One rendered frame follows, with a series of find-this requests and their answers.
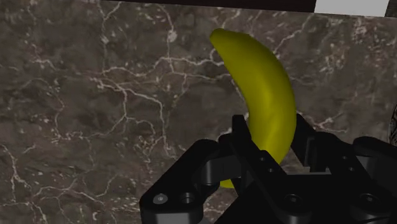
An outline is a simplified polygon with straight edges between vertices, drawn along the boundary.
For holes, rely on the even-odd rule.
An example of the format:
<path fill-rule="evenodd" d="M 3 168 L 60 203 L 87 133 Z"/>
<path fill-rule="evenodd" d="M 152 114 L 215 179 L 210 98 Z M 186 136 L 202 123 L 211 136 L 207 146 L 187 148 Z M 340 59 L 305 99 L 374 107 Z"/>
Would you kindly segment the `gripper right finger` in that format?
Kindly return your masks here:
<path fill-rule="evenodd" d="M 311 224 L 397 224 L 397 146 L 368 136 L 347 143 L 297 115 L 291 147 L 316 178 Z"/>

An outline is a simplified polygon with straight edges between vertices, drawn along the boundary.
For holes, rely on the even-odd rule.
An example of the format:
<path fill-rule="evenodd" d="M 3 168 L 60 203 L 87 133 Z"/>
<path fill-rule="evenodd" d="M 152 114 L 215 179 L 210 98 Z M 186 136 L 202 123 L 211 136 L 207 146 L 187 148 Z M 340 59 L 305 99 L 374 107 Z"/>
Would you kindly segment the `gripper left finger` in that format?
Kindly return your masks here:
<path fill-rule="evenodd" d="M 214 224 L 282 224 L 273 180 L 286 173 L 252 137 L 235 115 L 231 133 L 194 142 L 140 198 L 142 224 L 204 224 L 206 200 L 227 179 L 238 197 Z"/>

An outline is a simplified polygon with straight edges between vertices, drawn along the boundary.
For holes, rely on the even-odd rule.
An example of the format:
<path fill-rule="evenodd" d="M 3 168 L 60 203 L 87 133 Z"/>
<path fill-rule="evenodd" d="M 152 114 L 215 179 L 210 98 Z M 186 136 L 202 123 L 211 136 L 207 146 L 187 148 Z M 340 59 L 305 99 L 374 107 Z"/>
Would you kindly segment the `yellow banana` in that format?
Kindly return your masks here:
<path fill-rule="evenodd" d="M 209 39 L 245 100 L 251 139 L 281 163 L 296 130 L 295 96 L 283 65 L 249 34 L 218 28 Z"/>

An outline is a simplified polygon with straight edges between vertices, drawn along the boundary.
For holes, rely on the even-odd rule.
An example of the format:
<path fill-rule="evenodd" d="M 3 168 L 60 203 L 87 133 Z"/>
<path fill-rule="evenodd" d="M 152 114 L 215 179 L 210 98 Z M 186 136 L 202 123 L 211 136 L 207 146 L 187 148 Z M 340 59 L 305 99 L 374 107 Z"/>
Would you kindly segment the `dark patterned round object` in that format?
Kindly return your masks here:
<path fill-rule="evenodd" d="M 391 145 L 397 146 L 397 103 L 393 108 L 393 112 L 389 122 L 387 139 Z"/>

